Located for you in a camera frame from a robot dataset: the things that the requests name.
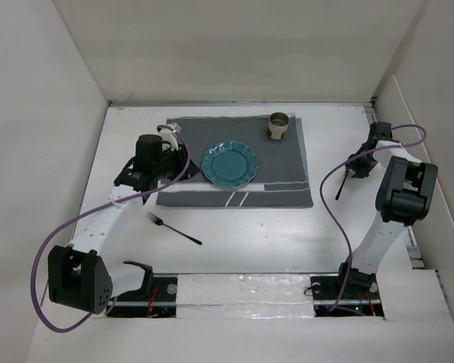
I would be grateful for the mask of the black fork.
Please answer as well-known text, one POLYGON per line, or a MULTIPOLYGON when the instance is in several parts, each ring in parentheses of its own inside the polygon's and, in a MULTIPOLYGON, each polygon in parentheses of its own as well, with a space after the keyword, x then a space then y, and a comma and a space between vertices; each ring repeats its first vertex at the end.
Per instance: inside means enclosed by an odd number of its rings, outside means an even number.
POLYGON ((166 227, 168 228, 169 230, 171 231, 174 231, 175 233, 179 234, 179 235, 182 235, 183 237, 189 239, 190 241, 194 242, 195 244, 199 245, 199 246, 202 246, 203 243, 198 240, 197 238, 194 238, 192 236, 189 236, 188 234, 185 234, 183 232, 181 232, 180 230, 166 224, 161 218, 159 218, 158 216, 154 215, 153 213, 151 212, 148 212, 147 213, 147 218, 152 222, 154 223, 155 225, 157 226, 163 226, 163 227, 166 227))

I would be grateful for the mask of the teal scalloped plate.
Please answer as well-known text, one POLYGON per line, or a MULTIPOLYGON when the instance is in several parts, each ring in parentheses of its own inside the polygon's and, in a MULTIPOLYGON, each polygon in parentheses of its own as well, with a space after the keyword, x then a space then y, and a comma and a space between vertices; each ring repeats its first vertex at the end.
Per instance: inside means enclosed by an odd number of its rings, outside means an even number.
POLYGON ((223 141, 210 147, 201 161, 205 178, 222 188, 240 188, 256 176, 258 159, 246 144, 223 141))

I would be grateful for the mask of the black spoon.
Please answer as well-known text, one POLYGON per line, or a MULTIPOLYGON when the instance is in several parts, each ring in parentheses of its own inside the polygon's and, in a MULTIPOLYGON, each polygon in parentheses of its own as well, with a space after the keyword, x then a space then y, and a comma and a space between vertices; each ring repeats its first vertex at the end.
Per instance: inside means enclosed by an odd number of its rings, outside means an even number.
POLYGON ((339 200, 340 199, 341 192, 342 192, 342 190, 344 188, 344 185, 345 185, 345 182, 347 180, 348 175, 349 175, 349 170, 347 169, 347 170, 345 170, 344 177, 343 177, 342 182, 340 184, 340 187, 339 187, 339 189, 338 189, 338 191, 337 191, 337 193, 335 195, 335 200, 339 200))

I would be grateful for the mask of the beige metal cup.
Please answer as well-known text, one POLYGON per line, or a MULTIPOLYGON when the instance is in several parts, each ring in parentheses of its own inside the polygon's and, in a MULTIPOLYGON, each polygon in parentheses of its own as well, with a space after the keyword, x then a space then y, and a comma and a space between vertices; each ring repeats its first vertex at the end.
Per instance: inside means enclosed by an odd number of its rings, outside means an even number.
POLYGON ((273 113, 269 116, 268 132, 272 140, 282 140, 290 123, 290 117, 285 113, 273 113))

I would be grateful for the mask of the grey striped placemat cloth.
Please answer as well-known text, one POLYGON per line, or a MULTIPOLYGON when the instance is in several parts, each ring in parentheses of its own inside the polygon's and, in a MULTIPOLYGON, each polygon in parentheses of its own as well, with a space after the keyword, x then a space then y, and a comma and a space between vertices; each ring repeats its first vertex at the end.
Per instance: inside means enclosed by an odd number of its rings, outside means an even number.
POLYGON ((201 165, 204 154, 224 141, 249 147, 257 157, 253 179, 241 188, 221 188, 202 172, 175 183, 157 195, 157 205, 185 208, 310 208, 313 206, 306 147, 300 118, 289 116, 285 136, 273 140, 267 115, 190 116, 177 118, 191 160, 201 165))

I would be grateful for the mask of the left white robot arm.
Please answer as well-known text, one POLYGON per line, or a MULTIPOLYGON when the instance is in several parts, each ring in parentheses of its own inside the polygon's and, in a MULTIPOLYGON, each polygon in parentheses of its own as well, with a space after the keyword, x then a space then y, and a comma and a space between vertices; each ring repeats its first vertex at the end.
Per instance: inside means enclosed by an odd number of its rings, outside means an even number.
POLYGON ((139 136, 135 155, 115 178, 107 203, 89 213, 92 219, 68 245, 49 252, 49 299, 92 314, 124 293, 147 299, 154 289, 152 268, 131 260, 109 267, 106 254, 151 194, 198 172, 175 126, 139 136))

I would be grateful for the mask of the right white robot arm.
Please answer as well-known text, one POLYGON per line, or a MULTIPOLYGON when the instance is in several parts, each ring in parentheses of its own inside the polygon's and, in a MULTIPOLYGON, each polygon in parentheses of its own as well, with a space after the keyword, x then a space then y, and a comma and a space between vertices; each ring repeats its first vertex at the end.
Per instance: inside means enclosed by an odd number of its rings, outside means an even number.
POLYGON ((367 140, 350 155, 345 174, 366 178, 375 166, 384 176, 375 198, 375 219, 361 244, 340 265, 334 288, 345 298, 367 291, 393 242, 431 207, 438 167, 411 155, 393 139, 390 123, 370 125, 367 140))

